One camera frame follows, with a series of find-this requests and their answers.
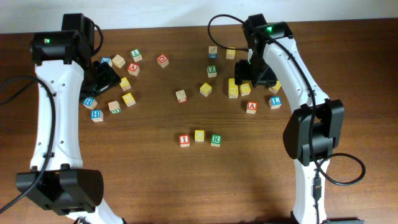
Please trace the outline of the green R block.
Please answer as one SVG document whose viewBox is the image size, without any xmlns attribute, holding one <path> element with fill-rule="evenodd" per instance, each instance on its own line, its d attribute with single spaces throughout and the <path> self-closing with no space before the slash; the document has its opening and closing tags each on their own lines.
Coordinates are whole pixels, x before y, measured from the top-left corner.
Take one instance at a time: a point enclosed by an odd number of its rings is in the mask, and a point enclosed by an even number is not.
<svg viewBox="0 0 398 224">
<path fill-rule="evenodd" d="M 220 147 L 222 142 L 222 137 L 219 134 L 213 134 L 211 136 L 211 146 Z"/>
</svg>

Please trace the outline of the yellow C block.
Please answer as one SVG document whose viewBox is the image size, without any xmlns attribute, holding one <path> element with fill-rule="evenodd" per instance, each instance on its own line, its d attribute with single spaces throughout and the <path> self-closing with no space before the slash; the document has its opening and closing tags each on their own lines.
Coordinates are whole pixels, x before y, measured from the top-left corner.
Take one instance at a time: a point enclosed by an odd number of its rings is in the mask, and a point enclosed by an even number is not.
<svg viewBox="0 0 398 224">
<path fill-rule="evenodd" d="M 204 142 L 204 141 L 205 141 L 205 131 L 195 130 L 195 142 Z"/>
</svg>

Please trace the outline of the red I block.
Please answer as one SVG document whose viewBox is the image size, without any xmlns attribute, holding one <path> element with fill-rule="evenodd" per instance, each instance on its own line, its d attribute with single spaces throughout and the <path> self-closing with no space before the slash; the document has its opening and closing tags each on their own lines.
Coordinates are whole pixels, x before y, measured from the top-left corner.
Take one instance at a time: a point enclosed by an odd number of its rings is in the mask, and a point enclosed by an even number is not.
<svg viewBox="0 0 398 224">
<path fill-rule="evenodd" d="M 179 136 L 179 144 L 181 147 L 189 147 L 190 146 L 190 137 L 188 134 Z"/>
</svg>

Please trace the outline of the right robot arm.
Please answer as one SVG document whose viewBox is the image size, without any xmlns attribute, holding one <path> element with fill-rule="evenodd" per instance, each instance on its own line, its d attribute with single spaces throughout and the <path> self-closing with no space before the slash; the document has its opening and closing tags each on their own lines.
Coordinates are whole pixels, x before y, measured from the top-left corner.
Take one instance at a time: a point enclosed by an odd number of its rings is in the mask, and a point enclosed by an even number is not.
<svg viewBox="0 0 398 224">
<path fill-rule="evenodd" d="M 325 183 L 340 184 L 326 170 L 336 156 L 344 106 L 331 100 L 312 78 L 286 22 L 268 24 L 262 14 L 256 14 L 242 25 L 249 55 L 236 63 L 235 82 L 250 81 L 253 87 L 280 83 L 292 112 L 282 136 L 296 178 L 289 223 L 325 223 Z"/>
</svg>

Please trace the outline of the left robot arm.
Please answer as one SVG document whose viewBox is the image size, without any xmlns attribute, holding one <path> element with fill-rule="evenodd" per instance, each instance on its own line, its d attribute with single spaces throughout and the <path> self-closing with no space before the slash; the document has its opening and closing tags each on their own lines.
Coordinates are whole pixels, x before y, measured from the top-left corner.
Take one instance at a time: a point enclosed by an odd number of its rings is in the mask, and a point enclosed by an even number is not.
<svg viewBox="0 0 398 224">
<path fill-rule="evenodd" d="M 79 14 L 64 14 L 58 32 L 38 32 L 30 45 L 39 86 L 37 142 L 30 171 L 18 173 L 17 189 L 43 210 L 82 223 L 124 223 L 103 198 L 103 176 L 83 168 L 78 140 L 78 108 L 85 73 L 91 68 L 95 24 Z"/>
</svg>

